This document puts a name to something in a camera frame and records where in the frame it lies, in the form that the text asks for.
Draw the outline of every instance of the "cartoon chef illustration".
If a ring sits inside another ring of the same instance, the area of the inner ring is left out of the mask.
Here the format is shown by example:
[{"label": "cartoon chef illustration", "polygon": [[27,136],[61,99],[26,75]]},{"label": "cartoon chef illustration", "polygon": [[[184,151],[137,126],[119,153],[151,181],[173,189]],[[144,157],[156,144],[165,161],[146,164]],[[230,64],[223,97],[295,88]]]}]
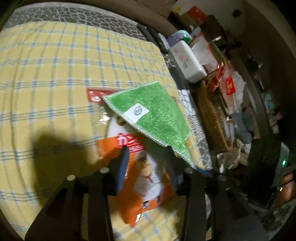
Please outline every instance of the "cartoon chef illustration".
[{"label": "cartoon chef illustration", "polygon": [[140,173],[133,191],[142,198],[142,208],[148,208],[150,200],[157,199],[156,204],[160,202],[163,190],[161,178],[157,174],[157,162],[147,153],[136,160],[136,166]]}]

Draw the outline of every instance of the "wall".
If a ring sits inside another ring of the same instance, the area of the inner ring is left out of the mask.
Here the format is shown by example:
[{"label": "wall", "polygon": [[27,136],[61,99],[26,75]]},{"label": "wall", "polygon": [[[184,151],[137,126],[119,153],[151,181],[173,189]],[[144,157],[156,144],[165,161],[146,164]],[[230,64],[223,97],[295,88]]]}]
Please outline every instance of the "wall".
[{"label": "wall", "polygon": [[[239,36],[245,30],[245,14],[243,0],[178,0],[173,7],[182,6],[180,13],[187,12],[193,6],[197,6],[206,15],[214,15],[221,26],[229,29],[233,36]],[[239,9],[242,15],[238,18],[232,17],[232,12]]]}]

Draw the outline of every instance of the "plastic container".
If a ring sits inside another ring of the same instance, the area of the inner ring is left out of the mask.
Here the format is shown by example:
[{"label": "plastic container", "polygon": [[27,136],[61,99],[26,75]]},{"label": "plastic container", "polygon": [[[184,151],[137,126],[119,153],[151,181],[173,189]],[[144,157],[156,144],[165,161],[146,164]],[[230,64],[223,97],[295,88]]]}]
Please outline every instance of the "plastic container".
[{"label": "plastic container", "polygon": [[194,56],[191,48],[184,41],[176,43],[170,48],[170,52],[184,77],[191,83],[196,83],[207,76],[206,71]]}]

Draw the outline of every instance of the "gray patterned fabric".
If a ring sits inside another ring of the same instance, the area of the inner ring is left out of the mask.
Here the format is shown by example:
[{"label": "gray patterned fabric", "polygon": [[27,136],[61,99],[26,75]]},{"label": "gray patterned fabric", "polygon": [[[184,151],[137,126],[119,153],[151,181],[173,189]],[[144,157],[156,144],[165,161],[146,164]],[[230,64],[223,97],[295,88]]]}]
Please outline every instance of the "gray patterned fabric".
[{"label": "gray patterned fabric", "polygon": [[[97,7],[74,3],[45,2],[20,7],[14,11],[4,28],[10,28],[26,22],[38,21],[86,24],[125,34],[144,41],[146,40],[144,35],[138,30],[137,22]],[[175,67],[175,63],[171,60],[169,55],[163,55],[163,57],[169,69]],[[209,148],[198,113],[194,109],[194,113],[191,113],[188,117],[200,150],[201,161],[206,169],[211,169],[212,162]]]}]

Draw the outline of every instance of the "orange object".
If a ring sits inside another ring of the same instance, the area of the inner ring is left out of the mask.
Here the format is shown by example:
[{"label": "orange object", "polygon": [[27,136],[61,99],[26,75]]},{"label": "orange object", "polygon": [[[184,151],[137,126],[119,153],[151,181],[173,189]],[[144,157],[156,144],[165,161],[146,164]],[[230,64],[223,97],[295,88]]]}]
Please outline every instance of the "orange object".
[{"label": "orange object", "polygon": [[142,212],[158,207],[161,202],[173,195],[167,173],[161,177],[156,174],[157,164],[146,152],[146,137],[141,133],[123,134],[97,142],[102,164],[108,165],[111,158],[119,155],[123,145],[129,147],[129,161],[123,188],[116,199],[120,214],[125,223],[134,227]]}]

